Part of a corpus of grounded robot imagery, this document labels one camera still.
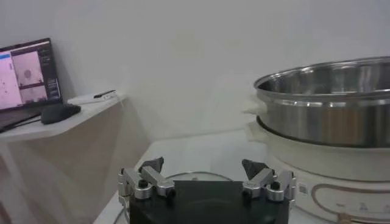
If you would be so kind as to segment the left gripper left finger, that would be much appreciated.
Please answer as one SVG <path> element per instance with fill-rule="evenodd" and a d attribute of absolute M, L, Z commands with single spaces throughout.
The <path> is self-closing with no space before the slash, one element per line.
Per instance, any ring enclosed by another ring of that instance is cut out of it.
<path fill-rule="evenodd" d="M 120 197 L 133 196 L 138 200 L 151 198 L 153 190 L 164 198 L 175 196 L 175 183 L 161 175 L 164 158 L 145 161 L 138 169 L 122 168 L 118 174 Z"/>

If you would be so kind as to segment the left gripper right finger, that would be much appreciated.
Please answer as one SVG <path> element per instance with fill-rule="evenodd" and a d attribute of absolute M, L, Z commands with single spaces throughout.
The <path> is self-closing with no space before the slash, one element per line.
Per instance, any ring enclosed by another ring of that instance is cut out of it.
<path fill-rule="evenodd" d="M 243 159 L 241 164 L 248 178 L 242 183 L 244 200 L 251 201 L 262 194 L 269 201 L 296 200 L 296 177 L 292 171 L 283 170 L 276 174 L 265 163 L 249 159 Z"/>

